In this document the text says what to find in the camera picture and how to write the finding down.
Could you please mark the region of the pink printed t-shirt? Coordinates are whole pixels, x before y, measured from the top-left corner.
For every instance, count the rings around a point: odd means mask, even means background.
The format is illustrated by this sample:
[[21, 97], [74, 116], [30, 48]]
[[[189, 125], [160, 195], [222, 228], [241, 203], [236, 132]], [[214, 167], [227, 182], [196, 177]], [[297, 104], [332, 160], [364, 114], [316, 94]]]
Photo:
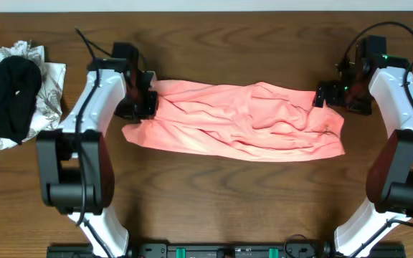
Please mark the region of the pink printed t-shirt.
[[243, 161], [296, 162], [341, 156], [344, 119], [313, 107], [313, 91], [162, 80], [156, 116], [122, 129], [136, 145]]

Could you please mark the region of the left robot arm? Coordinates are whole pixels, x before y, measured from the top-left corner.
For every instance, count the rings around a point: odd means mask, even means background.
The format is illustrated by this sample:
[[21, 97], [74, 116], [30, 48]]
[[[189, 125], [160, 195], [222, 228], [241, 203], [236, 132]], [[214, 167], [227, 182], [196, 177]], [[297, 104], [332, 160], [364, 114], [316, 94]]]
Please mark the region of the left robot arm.
[[111, 202], [115, 177], [105, 144], [111, 118], [151, 119], [158, 94], [156, 74], [129, 59], [95, 59], [87, 67], [84, 90], [55, 130], [36, 139], [42, 200], [68, 216], [89, 244], [52, 245], [48, 257], [132, 257], [128, 230]]

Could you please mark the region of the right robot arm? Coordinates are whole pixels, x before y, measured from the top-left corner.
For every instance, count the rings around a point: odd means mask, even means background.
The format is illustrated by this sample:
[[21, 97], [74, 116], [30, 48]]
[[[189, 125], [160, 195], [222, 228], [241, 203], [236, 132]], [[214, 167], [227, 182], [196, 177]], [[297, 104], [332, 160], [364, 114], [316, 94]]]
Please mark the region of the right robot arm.
[[313, 104], [337, 105], [369, 114], [379, 106], [387, 140], [369, 169], [366, 198], [334, 231], [326, 246], [329, 257], [403, 256], [402, 247], [380, 247], [379, 241], [397, 226], [413, 228], [413, 64], [384, 53], [344, 57], [341, 78], [321, 82]]

